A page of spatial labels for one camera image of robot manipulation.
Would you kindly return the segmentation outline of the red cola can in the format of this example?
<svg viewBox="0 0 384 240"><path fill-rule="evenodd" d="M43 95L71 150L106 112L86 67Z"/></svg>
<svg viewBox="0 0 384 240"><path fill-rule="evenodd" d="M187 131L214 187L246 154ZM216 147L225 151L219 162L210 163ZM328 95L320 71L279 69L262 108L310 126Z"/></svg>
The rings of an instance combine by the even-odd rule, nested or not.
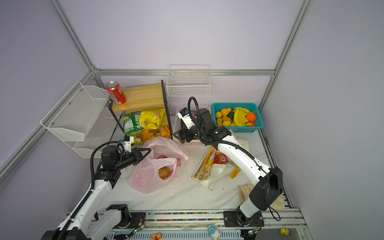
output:
<svg viewBox="0 0 384 240"><path fill-rule="evenodd" d="M107 91L116 105L122 105L127 101L124 91L119 83L113 81L108 82Z"/></svg>
<svg viewBox="0 0 384 240"><path fill-rule="evenodd" d="M215 156L213 160L213 164L218 164L218 165L226 165L228 163L228 158L224 154L220 154L218 156Z"/></svg>

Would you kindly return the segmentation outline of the white canvas tote bag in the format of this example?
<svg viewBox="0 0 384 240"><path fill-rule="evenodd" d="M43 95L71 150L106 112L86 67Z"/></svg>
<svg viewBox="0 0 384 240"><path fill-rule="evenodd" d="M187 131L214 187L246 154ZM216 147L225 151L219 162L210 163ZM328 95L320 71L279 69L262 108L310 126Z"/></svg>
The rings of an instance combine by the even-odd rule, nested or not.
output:
<svg viewBox="0 0 384 240"><path fill-rule="evenodd" d="M215 156L224 154L219 150L216 150L213 146L209 146L205 154L203 154L201 162L192 174L192 179L203 187L213 190L216 183L221 178L225 177L225 174L231 170L230 178L233 179L241 171L240 168L234 163L234 161L226 154L228 163L226 165L213 164Z"/></svg>

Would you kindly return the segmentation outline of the pink plastic grocery bag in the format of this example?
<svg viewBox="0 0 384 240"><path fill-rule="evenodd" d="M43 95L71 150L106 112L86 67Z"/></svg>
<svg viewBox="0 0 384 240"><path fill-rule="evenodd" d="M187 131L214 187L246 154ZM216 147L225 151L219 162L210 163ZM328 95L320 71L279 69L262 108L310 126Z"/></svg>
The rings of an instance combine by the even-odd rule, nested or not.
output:
<svg viewBox="0 0 384 240"><path fill-rule="evenodd" d="M152 151L134 167L128 178L131 188L143 194L149 194L182 176L189 154L180 143L164 137L156 137L147 141L143 147L151 148ZM160 155L165 155L167 158L158 159ZM165 180L158 175L158 170L163 167L171 170L169 177Z"/></svg>

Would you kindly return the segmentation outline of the brown potato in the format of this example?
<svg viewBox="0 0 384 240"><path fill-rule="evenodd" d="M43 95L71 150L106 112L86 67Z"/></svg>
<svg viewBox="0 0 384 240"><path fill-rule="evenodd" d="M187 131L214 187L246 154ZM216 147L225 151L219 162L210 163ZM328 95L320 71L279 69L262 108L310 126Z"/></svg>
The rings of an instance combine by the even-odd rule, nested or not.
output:
<svg viewBox="0 0 384 240"><path fill-rule="evenodd" d="M165 180L169 177L171 170L168 167L163 167L158 170L158 175L162 180Z"/></svg>

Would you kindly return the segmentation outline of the white plastic vegetable basket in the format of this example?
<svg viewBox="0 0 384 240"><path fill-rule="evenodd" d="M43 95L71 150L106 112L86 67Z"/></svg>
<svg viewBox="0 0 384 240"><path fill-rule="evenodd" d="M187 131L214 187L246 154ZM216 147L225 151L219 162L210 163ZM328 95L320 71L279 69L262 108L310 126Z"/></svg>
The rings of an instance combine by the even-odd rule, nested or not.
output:
<svg viewBox="0 0 384 240"><path fill-rule="evenodd" d="M176 108L175 120L174 120L174 123L172 124L173 134L176 133L178 130L182 129L182 122L183 121L178 117L178 113L183 108L187 108L187 107L188 107L188 105L185 104L185 105L179 105ZM200 108L200 110L201 109L207 109L210 113L212 113L211 107L208 105L201 105L201 106L199 106L199 108ZM189 143L185 142L184 145L202 145L202 143L200 142L200 140L196 139L196 140L191 140Z"/></svg>

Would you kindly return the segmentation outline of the yellow pear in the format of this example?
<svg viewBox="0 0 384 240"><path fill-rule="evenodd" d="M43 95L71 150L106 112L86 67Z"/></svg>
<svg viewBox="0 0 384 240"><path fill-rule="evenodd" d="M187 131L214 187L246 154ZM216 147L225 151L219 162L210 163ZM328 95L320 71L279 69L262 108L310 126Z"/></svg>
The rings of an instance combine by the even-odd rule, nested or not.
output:
<svg viewBox="0 0 384 240"><path fill-rule="evenodd" d="M222 115L222 117L227 117L228 114L232 111L231 108L227 108L227 109L221 109L220 113Z"/></svg>

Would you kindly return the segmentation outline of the teal plastic fruit basket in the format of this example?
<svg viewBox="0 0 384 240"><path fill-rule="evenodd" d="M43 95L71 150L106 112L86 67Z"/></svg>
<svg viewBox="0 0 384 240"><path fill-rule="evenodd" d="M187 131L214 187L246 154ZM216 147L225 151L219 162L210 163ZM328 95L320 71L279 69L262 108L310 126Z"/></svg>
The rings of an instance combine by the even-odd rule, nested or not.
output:
<svg viewBox="0 0 384 240"><path fill-rule="evenodd" d="M234 123L234 112L236 107L248 109L250 112L257 116L257 119L253 122L247 121L244 127L237 127ZM220 112L221 109L231 108L232 111L227 117L217 119L216 112ZM213 119L217 126L224 126L225 128L232 130L235 133L253 133L258 129L264 127L264 122L257 106L253 103L213 103Z"/></svg>

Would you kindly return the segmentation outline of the banana bunch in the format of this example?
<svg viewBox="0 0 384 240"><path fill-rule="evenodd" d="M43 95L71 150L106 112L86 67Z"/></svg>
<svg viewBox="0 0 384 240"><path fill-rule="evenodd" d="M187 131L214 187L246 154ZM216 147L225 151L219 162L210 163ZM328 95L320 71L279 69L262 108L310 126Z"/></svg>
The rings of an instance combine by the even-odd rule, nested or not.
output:
<svg viewBox="0 0 384 240"><path fill-rule="evenodd" d="M236 107L234 112L234 123L237 127L244 127L248 120L246 116L250 113L248 109Z"/></svg>

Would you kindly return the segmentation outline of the green snack bag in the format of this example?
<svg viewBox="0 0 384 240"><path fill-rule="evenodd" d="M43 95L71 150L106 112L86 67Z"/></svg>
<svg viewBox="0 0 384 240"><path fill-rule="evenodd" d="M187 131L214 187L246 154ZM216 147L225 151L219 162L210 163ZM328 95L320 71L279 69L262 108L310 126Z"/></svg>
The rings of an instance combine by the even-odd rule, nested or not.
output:
<svg viewBox="0 0 384 240"><path fill-rule="evenodd" d="M140 125L141 112L133 112L123 116L124 135L130 135L143 129Z"/></svg>

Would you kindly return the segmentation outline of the orange fruit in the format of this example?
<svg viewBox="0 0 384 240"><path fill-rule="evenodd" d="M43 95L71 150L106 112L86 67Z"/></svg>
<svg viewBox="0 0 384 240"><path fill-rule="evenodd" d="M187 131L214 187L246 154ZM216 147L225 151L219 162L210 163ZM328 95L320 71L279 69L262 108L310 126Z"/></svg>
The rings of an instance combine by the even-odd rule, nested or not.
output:
<svg viewBox="0 0 384 240"><path fill-rule="evenodd" d="M247 118L247 120L248 120L249 122L253 122L253 121L255 121L255 120L257 119L257 116L256 116L254 113L249 112L249 113L247 114L246 118Z"/></svg>

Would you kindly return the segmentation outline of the yellow chips bag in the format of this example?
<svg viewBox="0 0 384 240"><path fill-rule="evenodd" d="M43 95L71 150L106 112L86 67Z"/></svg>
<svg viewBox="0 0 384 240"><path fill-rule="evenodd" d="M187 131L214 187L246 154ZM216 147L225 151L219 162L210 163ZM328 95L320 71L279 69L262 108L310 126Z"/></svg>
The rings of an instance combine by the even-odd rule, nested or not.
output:
<svg viewBox="0 0 384 240"><path fill-rule="evenodd" d="M158 129L166 114L165 108L144 109L140 113L139 124L144 129Z"/></svg>

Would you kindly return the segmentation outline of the orange bear toy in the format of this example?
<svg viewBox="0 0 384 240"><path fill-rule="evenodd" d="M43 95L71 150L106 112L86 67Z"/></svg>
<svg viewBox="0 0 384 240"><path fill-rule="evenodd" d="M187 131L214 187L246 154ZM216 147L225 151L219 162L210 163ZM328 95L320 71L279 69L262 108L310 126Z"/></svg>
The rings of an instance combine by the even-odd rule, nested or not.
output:
<svg viewBox="0 0 384 240"><path fill-rule="evenodd" d="M163 237L162 233L156 233L150 236L150 240L161 240Z"/></svg>

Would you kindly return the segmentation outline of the blue white toy figure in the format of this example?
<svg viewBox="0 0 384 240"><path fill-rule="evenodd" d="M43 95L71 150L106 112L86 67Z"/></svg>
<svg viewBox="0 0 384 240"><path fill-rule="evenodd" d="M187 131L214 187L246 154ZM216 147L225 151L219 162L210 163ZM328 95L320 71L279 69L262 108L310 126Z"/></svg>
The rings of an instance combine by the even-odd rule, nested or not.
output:
<svg viewBox="0 0 384 240"><path fill-rule="evenodd" d="M210 225L208 227L208 231L209 231L209 234L211 235L211 238L213 240L219 240L221 238L221 233L220 233L220 231L219 231L217 226Z"/></svg>

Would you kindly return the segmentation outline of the white mesh wall rack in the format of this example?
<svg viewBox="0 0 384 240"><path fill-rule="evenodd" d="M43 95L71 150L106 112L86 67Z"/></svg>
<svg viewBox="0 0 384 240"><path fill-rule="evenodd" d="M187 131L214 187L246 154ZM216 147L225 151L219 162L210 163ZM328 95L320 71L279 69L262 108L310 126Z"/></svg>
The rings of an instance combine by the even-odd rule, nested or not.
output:
<svg viewBox="0 0 384 240"><path fill-rule="evenodd" d="M117 121L109 109L110 95L97 86L76 82L41 120L41 125L84 159L110 141Z"/></svg>

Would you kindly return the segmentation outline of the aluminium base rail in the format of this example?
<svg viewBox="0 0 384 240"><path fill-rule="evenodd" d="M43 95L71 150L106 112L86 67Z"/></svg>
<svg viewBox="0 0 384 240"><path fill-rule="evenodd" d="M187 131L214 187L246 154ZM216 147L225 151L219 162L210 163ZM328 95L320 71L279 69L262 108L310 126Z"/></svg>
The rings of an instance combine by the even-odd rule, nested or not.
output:
<svg viewBox="0 0 384 240"><path fill-rule="evenodd" d="M284 209L277 213L260 211L244 221L239 217L240 212L235 210L130 212L126 205L112 205L101 214L73 211L58 229L69 231L76 228L90 238L94 233L100 233L104 237L113 229L136 229L139 224L145 228L177 228L186 231L216 225L226 229L296 228L303 239L312 238L299 209Z"/></svg>

